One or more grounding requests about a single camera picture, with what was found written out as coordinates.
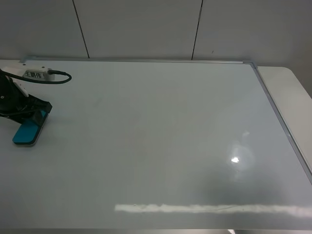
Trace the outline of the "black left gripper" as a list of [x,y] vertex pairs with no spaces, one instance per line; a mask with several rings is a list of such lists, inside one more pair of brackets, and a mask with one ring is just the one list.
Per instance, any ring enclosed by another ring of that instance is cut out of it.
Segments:
[[20,124],[25,121],[42,127],[46,121],[46,112],[49,114],[52,110],[51,103],[32,95],[24,97],[18,94],[17,88],[14,89],[13,94],[12,97],[0,99],[0,116]]

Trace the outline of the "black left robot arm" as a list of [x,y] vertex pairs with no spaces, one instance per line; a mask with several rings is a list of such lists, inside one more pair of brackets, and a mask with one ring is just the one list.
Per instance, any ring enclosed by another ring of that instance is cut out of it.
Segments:
[[0,72],[0,116],[19,124],[41,127],[52,110],[51,103],[28,94],[13,74]]

